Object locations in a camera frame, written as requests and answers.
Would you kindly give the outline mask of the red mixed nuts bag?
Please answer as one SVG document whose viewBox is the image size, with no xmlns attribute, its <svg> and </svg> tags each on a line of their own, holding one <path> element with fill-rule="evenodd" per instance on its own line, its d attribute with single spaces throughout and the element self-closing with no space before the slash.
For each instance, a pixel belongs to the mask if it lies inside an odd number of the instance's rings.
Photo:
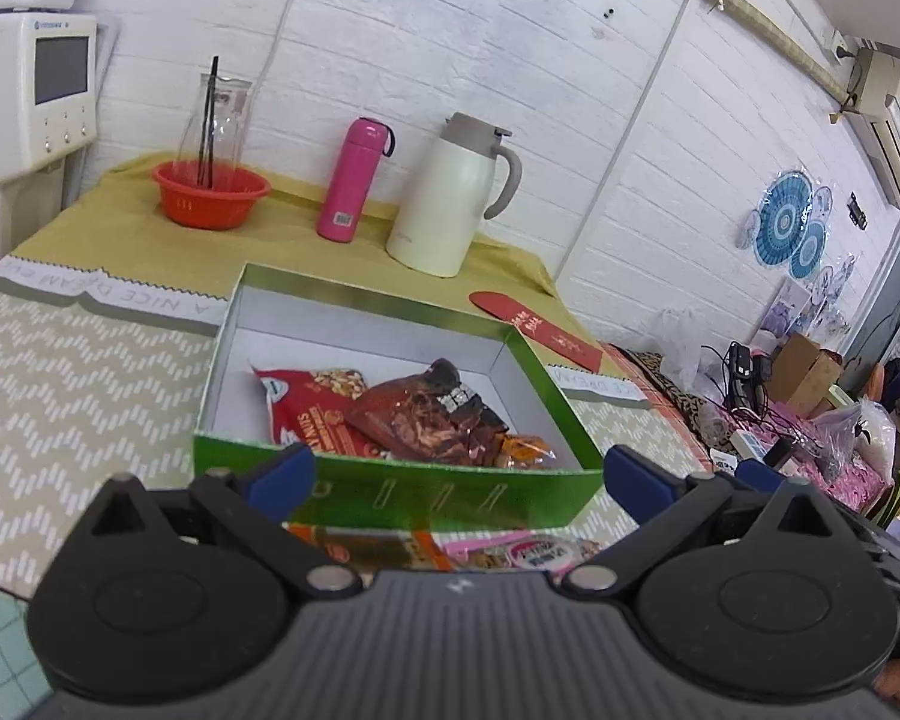
<svg viewBox="0 0 900 720">
<path fill-rule="evenodd" d="M 276 445 L 305 444 L 315 454 L 385 460 L 390 452 L 346 421 L 368 390 L 354 369 L 253 369 L 265 390 L 269 433 Z"/>
</svg>

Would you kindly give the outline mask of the dark red snack bag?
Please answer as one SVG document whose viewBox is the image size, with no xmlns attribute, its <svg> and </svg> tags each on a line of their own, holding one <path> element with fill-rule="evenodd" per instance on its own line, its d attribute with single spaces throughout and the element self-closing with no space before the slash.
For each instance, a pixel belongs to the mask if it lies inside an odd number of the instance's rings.
<svg viewBox="0 0 900 720">
<path fill-rule="evenodd" d="M 346 421 L 395 460 L 453 466 L 494 466 L 509 431 L 447 359 L 422 374 L 370 387 L 352 403 Z"/>
</svg>

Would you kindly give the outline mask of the almond nut snack bag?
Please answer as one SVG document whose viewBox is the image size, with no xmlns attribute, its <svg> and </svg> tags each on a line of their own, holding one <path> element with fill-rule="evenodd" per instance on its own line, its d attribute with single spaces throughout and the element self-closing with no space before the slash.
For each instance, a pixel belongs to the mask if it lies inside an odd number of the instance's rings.
<svg viewBox="0 0 900 720">
<path fill-rule="evenodd" d="M 429 532 L 354 530 L 303 523 L 289 523 L 286 530 L 318 546 L 334 561 L 352 567 L 357 574 L 452 570 L 452 562 Z"/>
</svg>

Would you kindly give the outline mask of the pink cookie snack pack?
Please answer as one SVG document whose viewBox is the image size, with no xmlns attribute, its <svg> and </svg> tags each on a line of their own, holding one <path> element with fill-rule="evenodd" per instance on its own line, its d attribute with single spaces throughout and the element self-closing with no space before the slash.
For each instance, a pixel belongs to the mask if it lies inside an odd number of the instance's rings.
<svg viewBox="0 0 900 720">
<path fill-rule="evenodd" d="M 517 532 L 453 541 L 442 551 L 457 571 L 536 571 L 559 577 L 605 548 L 593 539 Z"/>
</svg>

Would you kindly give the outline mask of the orange peanut snack bag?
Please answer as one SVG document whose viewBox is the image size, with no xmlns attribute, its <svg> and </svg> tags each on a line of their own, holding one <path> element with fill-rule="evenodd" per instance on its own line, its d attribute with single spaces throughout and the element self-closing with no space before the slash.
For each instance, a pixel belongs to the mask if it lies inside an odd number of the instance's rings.
<svg viewBox="0 0 900 720">
<path fill-rule="evenodd" d="M 552 470 L 556 465 L 553 447 L 541 437 L 528 434 L 505 434 L 494 457 L 494 466 L 502 470 Z"/>
</svg>

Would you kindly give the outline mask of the brown cardboard box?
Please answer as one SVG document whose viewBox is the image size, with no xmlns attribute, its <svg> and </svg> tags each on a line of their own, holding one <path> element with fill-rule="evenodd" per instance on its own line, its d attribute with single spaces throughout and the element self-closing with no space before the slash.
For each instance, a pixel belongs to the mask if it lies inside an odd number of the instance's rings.
<svg viewBox="0 0 900 720">
<path fill-rule="evenodd" d="M 772 360 L 767 394 L 794 415 L 808 418 L 843 370 L 844 360 L 839 353 L 821 348 L 805 335 L 792 333 Z"/>
</svg>

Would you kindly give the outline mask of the red envelope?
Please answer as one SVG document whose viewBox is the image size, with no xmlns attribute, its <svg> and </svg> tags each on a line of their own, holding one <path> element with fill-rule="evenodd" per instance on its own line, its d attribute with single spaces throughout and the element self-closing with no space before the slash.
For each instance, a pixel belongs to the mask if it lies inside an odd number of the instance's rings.
<svg viewBox="0 0 900 720">
<path fill-rule="evenodd" d="M 538 312 L 507 294 L 475 291 L 470 294 L 470 302 L 494 319 L 510 323 L 528 340 L 546 346 L 549 351 L 571 361 L 583 371 L 592 374 L 601 371 L 603 353 L 598 346 L 593 346 L 574 333 L 562 330 L 555 323 L 549 322 Z"/>
</svg>

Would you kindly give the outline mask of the pink thermos bottle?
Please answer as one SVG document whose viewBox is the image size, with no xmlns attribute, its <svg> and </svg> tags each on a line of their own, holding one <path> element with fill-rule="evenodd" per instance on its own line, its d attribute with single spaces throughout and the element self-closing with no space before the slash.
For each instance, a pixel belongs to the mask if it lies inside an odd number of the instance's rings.
<svg viewBox="0 0 900 720">
<path fill-rule="evenodd" d="M 383 158 L 397 148 L 390 125 L 359 117 L 349 126 L 318 216 L 317 234 L 341 244 L 356 236 L 365 200 Z"/>
</svg>

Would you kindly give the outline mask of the red plastic basket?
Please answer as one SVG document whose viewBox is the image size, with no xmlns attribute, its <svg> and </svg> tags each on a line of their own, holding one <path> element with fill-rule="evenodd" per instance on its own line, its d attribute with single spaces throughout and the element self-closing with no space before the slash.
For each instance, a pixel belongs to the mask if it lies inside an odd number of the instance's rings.
<svg viewBox="0 0 900 720">
<path fill-rule="evenodd" d="M 255 203 L 271 192 L 266 177 L 244 167 L 227 169 L 229 187 L 206 188 L 175 177 L 175 163 L 159 164 L 152 177 L 159 185 L 160 208 L 180 226 L 205 231 L 230 231 L 242 226 Z"/>
</svg>

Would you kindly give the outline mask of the blue paper fan decoration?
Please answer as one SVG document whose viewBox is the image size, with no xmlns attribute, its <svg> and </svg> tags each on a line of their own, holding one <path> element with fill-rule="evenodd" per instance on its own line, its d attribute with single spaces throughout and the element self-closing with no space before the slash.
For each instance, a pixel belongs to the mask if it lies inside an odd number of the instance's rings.
<svg viewBox="0 0 900 720">
<path fill-rule="evenodd" d="M 821 268 L 833 206 L 831 185 L 803 169 L 781 172 L 741 223 L 736 247 L 751 250 L 759 265 L 785 266 L 792 280 L 808 280 Z"/>
</svg>

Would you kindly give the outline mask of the cream thermos jug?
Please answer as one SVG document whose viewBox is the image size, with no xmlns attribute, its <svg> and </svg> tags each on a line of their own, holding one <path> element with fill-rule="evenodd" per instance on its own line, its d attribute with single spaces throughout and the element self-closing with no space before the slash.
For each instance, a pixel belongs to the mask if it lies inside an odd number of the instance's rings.
<svg viewBox="0 0 900 720">
<path fill-rule="evenodd" d="M 455 112 L 411 179 L 386 253 L 431 277 L 456 277 L 481 223 L 502 215 L 520 187 L 523 164 L 504 143 L 510 135 Z"/>
</svg>

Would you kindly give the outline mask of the yellow table cloth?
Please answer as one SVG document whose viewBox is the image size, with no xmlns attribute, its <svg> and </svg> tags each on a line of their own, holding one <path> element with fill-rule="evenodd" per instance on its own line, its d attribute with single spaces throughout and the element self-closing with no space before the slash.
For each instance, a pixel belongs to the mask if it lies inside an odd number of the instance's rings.
<svg viewBox="0 0 900 720">
<path fill-rule="evenodd" d="M 201 231 L 170 221 L 160 208 L 152 173 L 169 156 L 152 153 L 98 177 L 68 210 L 14 249 L 21 259 L 102 270 L 123 280 L 212 294 L 232 293 L 245 263 L 261 263 L 312 277 L 445 305 L 477 314 L 470 294 L 507 294 L 562 332 L 592 341 L 557 294 L 543 260 L 507 242 L 478 236 L 458 277 L 429 277 L 409 270 L 385 252 L 397 207 L 368 202 L 368 215 L 349 244 L 315 232 L 323 189 L 270 172 L 271 193 L 255 203 L 247 221 L 232 231 Z"/>
</svg>

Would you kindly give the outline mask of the black chopsticks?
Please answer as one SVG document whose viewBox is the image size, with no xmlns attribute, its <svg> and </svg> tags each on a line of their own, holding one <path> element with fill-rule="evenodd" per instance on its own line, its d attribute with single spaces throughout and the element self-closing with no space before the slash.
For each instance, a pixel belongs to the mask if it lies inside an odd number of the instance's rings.
<svg viewBox="0 0 900 720">
<path fill-rule="evenodd" d="M 214 184 L 214 140 L 215 140 L 215 87 L 219 76 L 219 57 L 214 55 L 209 67 L 206 83 L 205 105 L 201 119 L 201 140 L 198 148 L 198 185 L 211 188 Z"/>
</svg>

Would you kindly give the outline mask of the white air conditioner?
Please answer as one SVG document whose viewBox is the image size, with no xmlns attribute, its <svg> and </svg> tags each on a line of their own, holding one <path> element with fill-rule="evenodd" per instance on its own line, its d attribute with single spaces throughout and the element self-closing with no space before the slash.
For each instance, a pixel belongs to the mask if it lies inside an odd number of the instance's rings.
<svg viewBox="0 0 900 720">
<path fill-rule="evenodd" d="M 870 47 L 857 52 L 845 106 L 850 125 L 880 177 L 886 200 L 900 210 L 900 59 Z"/>
</svg>

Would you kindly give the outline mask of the white water dispenser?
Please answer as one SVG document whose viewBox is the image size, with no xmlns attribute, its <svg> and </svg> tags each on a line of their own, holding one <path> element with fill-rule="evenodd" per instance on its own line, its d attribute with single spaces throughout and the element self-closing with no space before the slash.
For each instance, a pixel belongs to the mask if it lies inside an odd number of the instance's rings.
<svg viewBox="0 0 900 720">
<path fill-rule="evenodd" d="M 64 205 L 64 161 L 97 138 L 97 20 L 0 13 L 0 259 Z"/>
</svg>

